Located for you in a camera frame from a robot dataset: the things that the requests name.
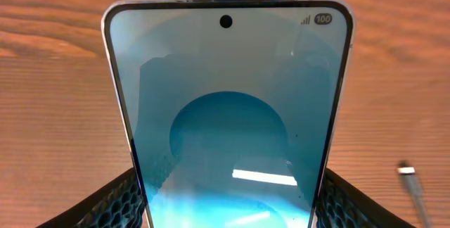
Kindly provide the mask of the blue screen Galaxy smartphone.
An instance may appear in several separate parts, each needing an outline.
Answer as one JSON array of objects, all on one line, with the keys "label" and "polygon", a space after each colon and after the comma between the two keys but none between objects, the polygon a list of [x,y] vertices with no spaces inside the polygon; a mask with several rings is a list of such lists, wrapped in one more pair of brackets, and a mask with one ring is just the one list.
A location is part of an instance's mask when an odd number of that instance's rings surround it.
[{"label": "blue screen Galaxy smartphone", "polygon": [[122,0],[101,32],[150,227],[310,227],[355,31],[341,0]]}]

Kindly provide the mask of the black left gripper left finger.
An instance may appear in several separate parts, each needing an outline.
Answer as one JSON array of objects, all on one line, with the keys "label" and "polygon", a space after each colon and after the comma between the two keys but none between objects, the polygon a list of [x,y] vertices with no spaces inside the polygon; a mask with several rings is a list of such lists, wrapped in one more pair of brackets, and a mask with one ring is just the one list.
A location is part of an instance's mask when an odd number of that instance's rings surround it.
[{"label": "black left gripper left finger", "polygon": [[141,228],[144,199],[133,168],[38,228]]}]

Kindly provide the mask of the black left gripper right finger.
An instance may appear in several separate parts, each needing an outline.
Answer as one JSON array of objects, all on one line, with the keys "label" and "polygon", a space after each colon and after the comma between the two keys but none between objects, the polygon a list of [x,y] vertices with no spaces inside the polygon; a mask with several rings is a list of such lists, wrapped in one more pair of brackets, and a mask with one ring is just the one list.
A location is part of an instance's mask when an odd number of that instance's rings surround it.
[{"label": "black left gripper right finger", "polygon": [[328,168],[315,214],[317,228],[414,228]]}]

